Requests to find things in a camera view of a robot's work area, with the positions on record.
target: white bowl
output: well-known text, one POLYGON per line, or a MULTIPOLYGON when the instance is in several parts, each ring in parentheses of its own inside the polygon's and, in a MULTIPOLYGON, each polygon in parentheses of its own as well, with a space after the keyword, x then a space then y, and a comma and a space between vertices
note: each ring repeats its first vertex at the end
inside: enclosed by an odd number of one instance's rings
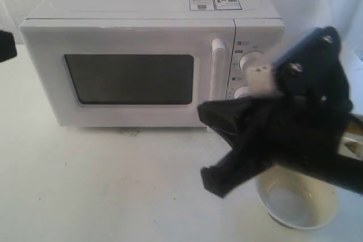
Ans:
POLYGON ((270 216, 290 228, 322 228, 337 212, 335 186, 283 167, 260 174, 256 187, 270 216))

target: sticker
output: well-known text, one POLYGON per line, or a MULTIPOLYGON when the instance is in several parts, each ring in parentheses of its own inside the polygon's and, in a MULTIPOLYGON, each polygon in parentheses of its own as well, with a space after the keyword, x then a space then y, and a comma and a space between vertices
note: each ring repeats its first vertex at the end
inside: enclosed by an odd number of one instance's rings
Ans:
POLYGON ((238 0, 213 0, 217 10, 241 10, 238 0))
POLYGON ((213 0, 189 0, 191 11, 214 11, 213 0))

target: white microwave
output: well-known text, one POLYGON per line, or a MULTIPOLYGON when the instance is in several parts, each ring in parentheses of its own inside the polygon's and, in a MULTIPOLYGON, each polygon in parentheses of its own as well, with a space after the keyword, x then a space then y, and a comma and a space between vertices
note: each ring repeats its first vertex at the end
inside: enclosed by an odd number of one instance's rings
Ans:
POLYGON ((204 126, 279 42, 269 0, 44 0, 20 31, 62 126, 204 126))

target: screw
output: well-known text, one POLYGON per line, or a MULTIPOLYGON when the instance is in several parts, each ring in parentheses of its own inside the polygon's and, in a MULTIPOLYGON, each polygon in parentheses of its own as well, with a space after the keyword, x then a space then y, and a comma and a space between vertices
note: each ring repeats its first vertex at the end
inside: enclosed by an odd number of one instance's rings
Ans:
POLYGON ((289 70, 291 75, 297 76, 304 72, 302 65, 300 63, 290 63, 289 70))
POLYGON ((322 40, 324 45, 331 45, 333 43, 333 38, 329 35, 323 36, 322 40))

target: white table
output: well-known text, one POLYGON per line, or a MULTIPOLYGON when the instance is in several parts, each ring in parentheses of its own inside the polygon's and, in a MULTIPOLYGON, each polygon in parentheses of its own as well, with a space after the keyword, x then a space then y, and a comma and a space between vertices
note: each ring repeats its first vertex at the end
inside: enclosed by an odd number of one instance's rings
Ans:
POLYGON ((271 220, 253 180, 208 193, 199 170, 228 151, 216 134, 59 127, 18 50, 0 64, 0 241, 362 241, 363 197, 342 189, 318 231, 271 220))

